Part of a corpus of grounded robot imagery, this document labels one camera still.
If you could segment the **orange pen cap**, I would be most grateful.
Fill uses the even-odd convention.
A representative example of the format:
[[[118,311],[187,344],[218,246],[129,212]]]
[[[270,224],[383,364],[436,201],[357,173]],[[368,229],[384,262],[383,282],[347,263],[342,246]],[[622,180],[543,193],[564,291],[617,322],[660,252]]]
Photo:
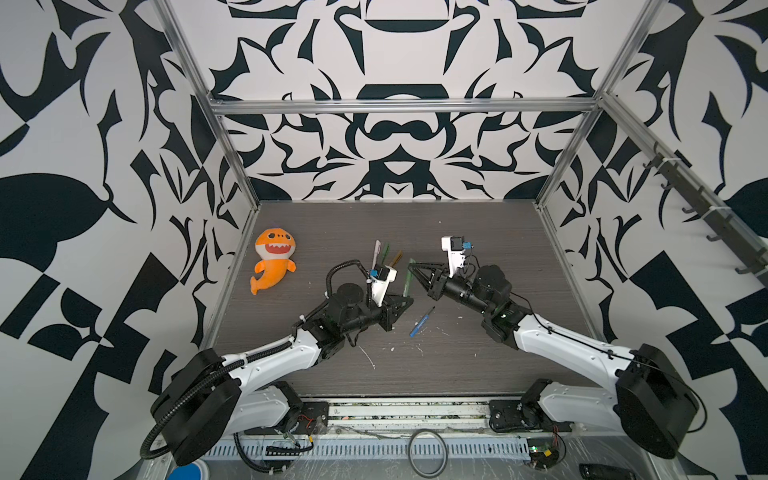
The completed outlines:
[[[389,267],[390,268],[394,268],[399,263],[399,261],[401,260],[402,256],[403,256],[403,251],[399,250],[397,252],[397,254],[395,255],[394,259],[390,262]]]

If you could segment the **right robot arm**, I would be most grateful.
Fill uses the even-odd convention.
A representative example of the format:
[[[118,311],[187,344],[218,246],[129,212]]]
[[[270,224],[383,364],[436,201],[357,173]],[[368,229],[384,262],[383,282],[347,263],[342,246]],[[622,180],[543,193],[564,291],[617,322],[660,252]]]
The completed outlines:
[[[473,279],[448,265],[412,263],[408,270],[427,295],[450,298],[482,315],[496,342],[539,355],[594,382],[573,393],[556,382],[535,401],[554,422],[580,422],[619,430],[647,452],[674,458],[703,406],[667,355],[643,344],[637,349],[578,334],[539,316],[496,265]]]

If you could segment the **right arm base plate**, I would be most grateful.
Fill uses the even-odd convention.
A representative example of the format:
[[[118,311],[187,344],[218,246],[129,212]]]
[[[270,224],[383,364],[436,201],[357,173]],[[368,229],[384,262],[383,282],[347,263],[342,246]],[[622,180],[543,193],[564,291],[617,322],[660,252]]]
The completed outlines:
[[[535,402],[522,400],[492,400],[489,426],[496,433],[571,432],[569,422],[556,422]]]

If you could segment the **dark green pen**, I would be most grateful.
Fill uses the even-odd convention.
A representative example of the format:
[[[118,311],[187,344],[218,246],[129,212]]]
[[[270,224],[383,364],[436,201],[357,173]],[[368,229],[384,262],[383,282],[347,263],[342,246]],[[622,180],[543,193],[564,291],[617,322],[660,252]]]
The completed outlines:
[[[412,279],[413,279],[413,275],[412,275],[412,272],[410,271],[410,268],[409,268],[407,270],[407,272],[406,272],[406,277],[405,277],[405,283],[404,283],[404,288],[403,288],[402,296],[404,296],[404,297],[408,297],[409,296]]]

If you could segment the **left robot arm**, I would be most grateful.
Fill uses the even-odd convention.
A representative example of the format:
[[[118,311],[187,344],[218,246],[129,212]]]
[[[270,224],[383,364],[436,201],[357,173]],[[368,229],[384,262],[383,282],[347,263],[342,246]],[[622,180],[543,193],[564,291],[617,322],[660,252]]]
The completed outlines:
[[[329,270],[324,300],[301,316],[286,337],[241,353],[219,355],[208,348],[195,354],[152,404],[155,424],[140,446],[141,459],[170,454],[184,466],[226,435],[253,428],[290,431],[302,401],[284,377],[356,344],[371,326],[392,330],[413,303],[410,296],[389,293],[392,277],[381,280],[369,272],[363,274],[364,285],[333,287],[334,275],[352,266],[363,265],[348,260]]]

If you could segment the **blue pen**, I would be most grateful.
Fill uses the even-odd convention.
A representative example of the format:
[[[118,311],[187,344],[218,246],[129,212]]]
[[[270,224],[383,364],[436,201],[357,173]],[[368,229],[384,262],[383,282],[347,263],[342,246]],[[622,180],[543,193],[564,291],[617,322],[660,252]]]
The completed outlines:
[[[431,314],[434,312],[435,306],[430,307],[422,316],[421,318],[415,323],[413,329],[409,333],[409,337],[413,338],[416,335],[418,335],[424,328],[424,325],[430,318]]]

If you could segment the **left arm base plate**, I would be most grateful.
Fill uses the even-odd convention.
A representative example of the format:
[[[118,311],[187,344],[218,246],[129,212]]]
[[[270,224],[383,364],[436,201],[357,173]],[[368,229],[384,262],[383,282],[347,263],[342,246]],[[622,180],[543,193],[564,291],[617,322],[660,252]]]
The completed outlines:
[[[267,434],[321,434],[327,430],[329,416],[329,403],[325,401],[305,402],[301,410],[291,409],[287,419],[281,421],[275,427],[257,427],[245,431],[247,435]]]

